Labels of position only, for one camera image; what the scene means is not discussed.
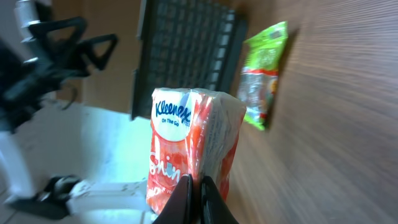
plastic packaging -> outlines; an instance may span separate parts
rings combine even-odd
[[[278,61],[287,40],[287,22],[273,25],[245,41],[250,51],[241,74],[238,98],[248,111],[244,120],[264,129],[267,110],[274,100]]]
[[[226,199],[229,171],[246,112],[234,97],[204,89],[155,89],[147,203],[160,213],[183,175],[198,193],[209,175]]]

wood grain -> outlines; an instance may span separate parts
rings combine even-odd
[[[241,129],[228,196],[234,216],[240,223],[397,223],[398,2],[229,4],[246,10],[248,37],[279,21],[295,33],[271,129]]]

gray floor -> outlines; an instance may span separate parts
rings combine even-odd
[[[147,177],[152,130],[148,119],[73,105],[39,111],[16,136],[35,178],[76,174],[95,182],[134,182]],[[7,198],[0,180],[0,202]],[[57,223],[145,223],[150,214],[134,210],[101,210]],[[0,223],[54,223],[15,213],[0,205]]]

